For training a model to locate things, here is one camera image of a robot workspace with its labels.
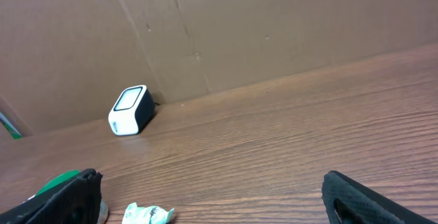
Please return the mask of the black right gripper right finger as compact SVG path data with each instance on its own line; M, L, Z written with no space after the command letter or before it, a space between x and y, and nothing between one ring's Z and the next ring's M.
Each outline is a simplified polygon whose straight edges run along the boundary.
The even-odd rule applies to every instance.
M434 224L338 171L324 176L322 200L330 224Z

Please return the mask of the green lid jar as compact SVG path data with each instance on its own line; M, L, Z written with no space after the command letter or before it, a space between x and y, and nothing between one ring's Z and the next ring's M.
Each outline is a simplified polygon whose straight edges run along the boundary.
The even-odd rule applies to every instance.
M28 200L46 192L47 190L57 186L58 184L61 184L62 182L72 178L73 176L78 175L79 173L80 173L79 170L71 170L58 175L57 177L53 178L51 181L47 182L35 195L31 196ZM105 224L107 222L108 216L109 216L109 208L106 202L104 202L104 200L101 199L99 218L96 223Z

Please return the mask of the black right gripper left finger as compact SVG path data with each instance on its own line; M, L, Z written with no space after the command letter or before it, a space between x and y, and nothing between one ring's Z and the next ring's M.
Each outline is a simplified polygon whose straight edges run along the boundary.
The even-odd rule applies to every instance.
M86 169L1 214L1 224L97 224L103 175Z

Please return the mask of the teal tissue pack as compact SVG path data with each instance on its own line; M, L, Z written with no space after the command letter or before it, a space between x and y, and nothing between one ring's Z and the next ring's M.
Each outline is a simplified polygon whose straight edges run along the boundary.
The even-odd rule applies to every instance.
M134 202L127 206L122 224L168 224L174 211L174 208L166 211L159 206L139 207Z

